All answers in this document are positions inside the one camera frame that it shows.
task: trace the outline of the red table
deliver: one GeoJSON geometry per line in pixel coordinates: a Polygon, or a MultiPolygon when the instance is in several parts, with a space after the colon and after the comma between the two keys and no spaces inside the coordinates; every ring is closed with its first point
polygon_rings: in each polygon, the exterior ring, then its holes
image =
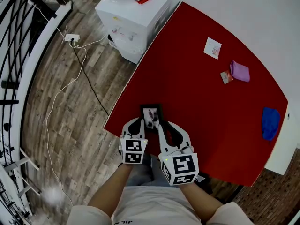
{"type": "MultiPolygon", "coordinates": [[[[165,120],[189,133],[201,171],[251,186],[279,134],[271,142],[262,138],[263,108],[279,111],[281,128],[287,100],[241,41],[181,3],[138,65],[105,129],[119,136],[125,123],[140,116],[141,104],[162,104],[165,120]],[[218,60],[203,53],[208,37],[222,44],[218,60]],[[220,73],[229,69],[231,60],[249,67],[250,82],[223,83],[220,73]]],[[[158,135],[146,138],[148,151],[158,155],[158,135]]]]}

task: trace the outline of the white t-shirt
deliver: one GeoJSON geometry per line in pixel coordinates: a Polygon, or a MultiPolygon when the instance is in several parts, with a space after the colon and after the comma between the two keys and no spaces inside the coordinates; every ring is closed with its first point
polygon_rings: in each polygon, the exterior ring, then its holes
{"type": "MultiPolygon", "coordinates": [[[[112,219],[100,209],[74,206],[67,225],[200,225],[179,188],[125,187],[112,219]]],[[[253,225],[234,202],[220,207],[208,225],[253,225]]]]}

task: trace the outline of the blue cloth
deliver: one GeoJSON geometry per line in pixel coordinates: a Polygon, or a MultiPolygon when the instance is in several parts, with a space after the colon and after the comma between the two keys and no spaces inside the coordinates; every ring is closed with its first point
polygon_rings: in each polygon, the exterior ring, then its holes
{"type": "Polygon", "coordinates": [[[279,128],[280,114],[276,109],[265,107],[262,115],[262,136],[272,140],[279,128]]]}

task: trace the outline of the black cable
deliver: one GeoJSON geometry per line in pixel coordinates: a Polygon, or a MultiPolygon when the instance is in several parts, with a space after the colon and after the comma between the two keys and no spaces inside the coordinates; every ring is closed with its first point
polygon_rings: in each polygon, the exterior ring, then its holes
{"type": "Polygon", "coordinates": [[[73,43],[72,43],[72,42],[71,42],[71,46],[72,46],[72,48],[73,48],[73,51],[74,51],[74,53],[75,53],[75,55],[76,55],[76,57],[77,57],[77,60],[78,60],[78,62],[79,62],[79,65],[82,67],[82,70],[83,70],[83,73],[84,73],[84,75],[85,75],[85,76],[86,76],[86,78],[88,79],[88,82],[89,82],[90,88],[91,88],[91,89],[92,89],[92,91],[94,92],[94,94],[95,94],[95,97],[97,98],[98,102],[99,102],[99,103],[100,103],[100,105],[102,106],[103,110],[106,112],[107,116],[109,116],[109,114],[108,114],[107,110],[106,110],[106,109],[103,107],[102,103],[101,103],[101,102],[100,102],[100,100],[98,99],[98,96],[97,96],[97,94],[96,94],[95,90],[93,89],[93,87],[92,87],[92,84],[90,83],[89,77],[88,77],[88,76],[86,75],[86,73],[85,73],[84,67],[83,67],[82,63],[80,62],[80,59],[79,59],[79,57],[78,57],[78,55],[77,55],[77,53],[76,53],[76,51],[75,51],[75,48],[73,47],[73,43]]]}
{"type": "MultiPolygon", "coordinates": [[[[1,188],[2,189],[2,193],[5,193],[5,195],[8,197],[8,195],[6,194],[5,189],[4,189],[3,184],[2,184],[1,181],[0,181],[0,185],[2,186],[2,188],[1,188]]],[[[1,201],[1,203],[6,208],[6,210],[12,215],[12,217],[16,220],[16,222],[19,225],[21,225],[20,222],[17,219],[19,217],[17,211],[15,210],[15,208],[13,208],[13,206],[11,206],[11,207],[8,206],[8,204],[10,204],[10,200],[7,198],[8,202],[5,201],[6,199],[5,199],[5,197],[3,196],[2,193],[0,193],[0,201],[1,201]]]]}

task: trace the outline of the black and white marker cube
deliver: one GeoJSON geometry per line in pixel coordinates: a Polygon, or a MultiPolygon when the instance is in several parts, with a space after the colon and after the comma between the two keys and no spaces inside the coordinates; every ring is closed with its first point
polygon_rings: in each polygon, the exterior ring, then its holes
{"type": "Polygon", "coordinates": [[[160,156],[161,170],[170,185],[194,182],[198,173],[197,153],[160,156]]]}
{"type": "Polygon", "coordinates": [[[121,138],[123,163],[141,164],[147,143],[147,139],[121,138]]]}

